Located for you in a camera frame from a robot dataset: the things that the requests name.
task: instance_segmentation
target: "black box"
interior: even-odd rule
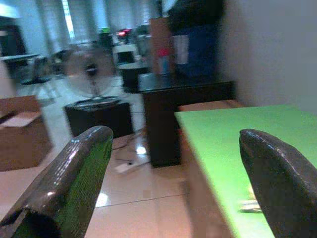
[[[81,108],[77,103],[64,107],[73,136],[80,135],[96,125],[105,125],[113,130],[113,137],[133,133],[130,104],[119,102],[115,105],[92,105]]]

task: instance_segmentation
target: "black bag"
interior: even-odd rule
[[[172,32],[205,24],[215,24],[224,12],[223,0],[177,0],[168,11]]]

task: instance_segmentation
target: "green tabletop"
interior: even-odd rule
[[[317,117],[291,106],[179,112],[176,117],[233,234],[274,237],[262,213],[238,211],[238,202],[249,198],[250,184],[240,157],[239,131],[253,128],[275,135],[317,167]]]

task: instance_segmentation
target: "cardboard box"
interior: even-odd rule
[[[0,112],[0,171],[37,166],[52,143],[36,98],[0,99]]]
[[[170,72],[175,71],[174,48],[172,44],[172,33],[168,28],[166,17],[150,19],[151,55],[153,59],[153,72],[159,74],[159,50],[169,49]]]

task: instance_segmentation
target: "standing fan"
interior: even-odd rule
[[[104,97],[111,88],[115,66],[111,53],[91,44],[76,45],[66,62],[68,85],[89,99],[78,101],[77,107],[106,106],[119,102],[117,97]]]

